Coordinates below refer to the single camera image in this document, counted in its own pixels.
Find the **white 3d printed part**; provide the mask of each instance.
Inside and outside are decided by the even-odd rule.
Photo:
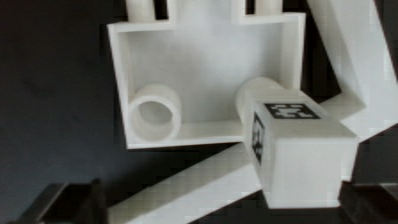
[[[109,25],[129,149],[241,142],[242,84],[269,76],[301,88],[306,15],[280,8],[281,15],[246,16],[246,1],[170,0],[170,20],[148,22],[146,2],[129,1],[130,22]],[[138,90],[155,83],[182,98],[182,129],[162,142],[130,128]]]
[[[130,22],[109,25],[129,149],[246,142],[237,147],[248,150],[248,169],[235,171],[249,179],[239,181],[230,170],[210,178],[216,185],[200,183],[191,192],[173,194],[162,182],[154,187],[159,193],[148,190],[111,209],[114,223],[189,223],[241,199],[235,195],[216,204],[221,186],[230,193],[248,189],[248,194],[262,188],[273,208],[338,206],[356,146],[398,121],[397,77],[374,0],[310,0],[342,87],[322,105],[299,91],[306,15],[281,13],[283,1],[257,0],[257,13],[248,15],[246,0],[168,0],[168,20],[155,19],[150,2],[129,0]],[[146,104],[139,115],[138,90],[155,83],[170,86],[182,104],[178,97],[161,94],[161,105]],[[177,119],[170,135],[164,131],[154,138],[146,131],[138,134],[145,122],[155,121],[143,116],[168,115],[166,107],[164,121]],[[296,116],[321,119],[289,120]],[[217,169],[228,167],[230,153],[214,157]],[[232,164],[242,164],[239,158]],[[217,169],[198,172],[207,176]],[[171,178],[175,187],[196,180],[193,168],[187,173],[187,178]],[[141,197],[152,198],[150,204],[141,205]],[[157,202],[162,197],[168,203]],[[187,198],[196,203],[186,204]]]
[[[249,81],[239,99],[244,142],[269,207],[338,207],[358,155],[356,134],[301,90],[283,89],[271,79]]]

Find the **black background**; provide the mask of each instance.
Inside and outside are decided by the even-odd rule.
[[[381,1],[392,53],[398,2]],[[107,24],[123,0],[0,1],[0,223],[54,182],[106,183],[109,205],[230,145],[127,151]],[[312,87],[312,77],[305,80]],[[398,182],[398,130],[361,144],[360,183]],[[344,223],[338,209],[269,211],[253,195],[200,223]]]

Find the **cylindrical hole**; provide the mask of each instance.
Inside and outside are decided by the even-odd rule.
[[[164,125],[171,122],[173,114],[166,105],[155,101],[141,104],[141,117],[154,125]]]
[[[157,101],[143,102],[134,111],[136,134],[146,141],[161,141],[173,133],[175,115],[170,107]]]

